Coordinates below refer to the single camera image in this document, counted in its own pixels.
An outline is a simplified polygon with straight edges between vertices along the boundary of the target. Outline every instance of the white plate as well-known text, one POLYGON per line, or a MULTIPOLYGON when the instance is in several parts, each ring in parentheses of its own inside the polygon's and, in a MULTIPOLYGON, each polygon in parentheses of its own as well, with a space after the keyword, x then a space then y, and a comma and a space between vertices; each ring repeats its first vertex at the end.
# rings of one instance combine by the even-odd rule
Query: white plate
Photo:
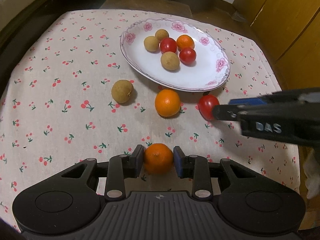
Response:
POLYGON ((151 18, 133 23, 122 33, 120 48, 129 64, 140 74, 176 90, 209 91, 221 86, 230 73, 227 55, 214 38, 191 24, 174 19, 151 18), (159 29, 165 29, 175 40, 182 34, 189 35, 195 42, 196 61, 192 65, 180 62, 180 69, 175 72, 164 69, 160 49, 152 53, 143 45, 144 39, 155 35, 159 29))

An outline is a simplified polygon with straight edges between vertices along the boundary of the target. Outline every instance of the pink flower pattern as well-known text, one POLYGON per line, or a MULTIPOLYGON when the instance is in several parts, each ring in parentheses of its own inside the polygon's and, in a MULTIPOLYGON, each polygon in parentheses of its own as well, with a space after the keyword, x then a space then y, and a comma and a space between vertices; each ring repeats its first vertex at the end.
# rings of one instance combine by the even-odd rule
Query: pink flower pattern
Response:
POLYGON ((143 26, 143 28, 144 28, 144 31, 145 31, 145 32, 151 31, 151 30, 152 30, 152 24, 146 22, 146 24, 143 26))
POLYGON ((225 60, 225 58, 221 58, 217 60, 217 64, 216 64, 216 71, 220 72, 224 66, 226 66, 228 63, 225 60))
POLYGON ((209 83, 205 84, 206 86, 211 86, 211 85, 215 85, 217 82, 214 80, 214 81, 210 81, 209 83))
POLYGON ((180 32, 180 33, 188 33, 188 30, 184 27, 182 22, 174 22, 172 23, 171 29, 180 32))
POLYGON ((125 41, 131 45, 134 41, 134 39, 136 38, 136 35, 134 33, 129 33, 129 32, 126 32, 125 33, 125 41))
MULTIPOLYGON (((183 103, 175 118, 162 118, 156 113, 155 93, 166 87, 145 79, 129 66, 121 53, 119 36, 124 31, 124 43, 131 45, 136 35, 134 31, 125 30, 137 19, 159 17, 177 19, 168 25, 177 37, 187 33, 186 28, 189 30, 181 21, 207 29, 208 36, 205 33, 196 38, 195 50, 209 49, 213 45, 210 35, 223 40, 224 51, 217 51, 221 55, 213 61, 214 73, 226 75, 230 59, 233 64, 230 63, 230 75, 219 93, 211 92, 218 95, 220 103, 226 104, 235 95, 255 97, 278 90, 260 49, 238 34, 152 12, 67 12, 48 28, 48 40, 46 31, 31 50, 26 50, 0 99, 0 202, 3 204, 0 216, 10 225, 16 225, 10 208, 12 202, 25 188, 79 160, 94 157, 101 162, 115 154, 130 155, 137 144, 147 148, 161 142, 170 149, 180 145, 186 155, 193 154, 190 149, 196 146, 197 154, 209 162, 234 159, 283 185, 299 189, 299 158, 292 145, 240 136, 237 122, 208 123, 196 104, 202 93, 178 91, 183 103), (117 103, 110 93, 113 83, 119 79, 132 82, 136 92, 124 104, 117 103)), ((157 29, 155 24, 144 27, 145 24, 141 25, 142 33, 147 29, 153 35, 157 29)), ((216 85, 214 77, 205 83, 216 85)), ((141 174, 142 180, 149 178, 148 174, 141 174)), ((104 187, 98 186, 97 193, 103 195, 104 187)))
POLYGON ((199 42, 202 43, 202 45, 204 45, 204 46, 207 46, 210 43, 210 41, 207 37, 201 37, 199 42))

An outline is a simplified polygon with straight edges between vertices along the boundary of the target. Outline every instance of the cherry print tablecloth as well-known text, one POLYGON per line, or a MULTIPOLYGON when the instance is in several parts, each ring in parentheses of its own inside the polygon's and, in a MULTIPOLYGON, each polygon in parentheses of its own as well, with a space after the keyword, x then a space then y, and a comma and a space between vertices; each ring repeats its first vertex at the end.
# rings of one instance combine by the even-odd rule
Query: cherry print tablecloth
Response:
MULTIPOLYGON (((120 51, 119 36, 138 20, 173 17, 213 36, 230 62, 227 82, 212 91, 221 104, 280 90, 263 53, 254 41, 195 20, 133 10, 84 10, 62 15, 26 52, 12 72, 0 100, 0 216, 15 226, 14 198, 27 187, 94 157, 108 161, 130 154, 137 144, 179 145, 186 155, 209 162, 231 158, 298 191, 296 146, 247 138, 235 122, 206 122, 197 109, 202 93, 178 92, 180 114, 160 117, 154 98, 163 89, 134 71, 120 51), (111 97, 119 79, 133 83, 128 104, 111 97)), ((156 30, 148 28, 151 35, 156 30)), ((97 193, 103 194, 101 179, 97 193)), ((143 170, 126 179, 127 191, 190 189, 174 169, 165 176, 143 170)))

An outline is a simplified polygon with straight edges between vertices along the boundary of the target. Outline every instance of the mandarin orange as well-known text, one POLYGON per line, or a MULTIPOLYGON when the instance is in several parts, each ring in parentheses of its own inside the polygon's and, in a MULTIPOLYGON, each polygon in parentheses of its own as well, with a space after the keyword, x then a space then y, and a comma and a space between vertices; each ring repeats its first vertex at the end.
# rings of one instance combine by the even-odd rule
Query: mandarin orange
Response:
POLYGON ((155 99, 155 108, 159 115, 169 117, 180 110, 180 98, 177 92, 170 89, 163 89, 155 99))
POLYGON ((195 43, 190 36, 183 34, 177 38, 177 46, 178 46, 178 49, 180 49, 180 50, 182 50, 184 48, 194 49, 195 43))
POLYGON ((151 144, 143 157, 144 168, 149 174, 164 174, 173 164, 173 153, 163 143, 151 144))

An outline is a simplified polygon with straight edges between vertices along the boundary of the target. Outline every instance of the red tomato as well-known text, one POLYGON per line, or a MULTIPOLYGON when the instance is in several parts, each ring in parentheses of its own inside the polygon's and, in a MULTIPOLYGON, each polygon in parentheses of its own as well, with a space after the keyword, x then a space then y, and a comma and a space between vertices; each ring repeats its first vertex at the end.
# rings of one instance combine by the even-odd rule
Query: red tomato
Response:
POLYGON ((181 62, 185 65, 191 64, 196 60, 196 51, 192 48, 184 48, 179 53, 181 62))
POLYGON ((173 38, 164 38, 160 42, 160 50, 162 54, 168 51, 172 51, 173 53, 176 53, 177 51, 177 43, 173 38))
POLYGON ((206 95, 200 98, 198 107, 200 114, 207 121, 213 120, 212 110, 214 106, 219 105, 219 100, 213 95, 206 95))

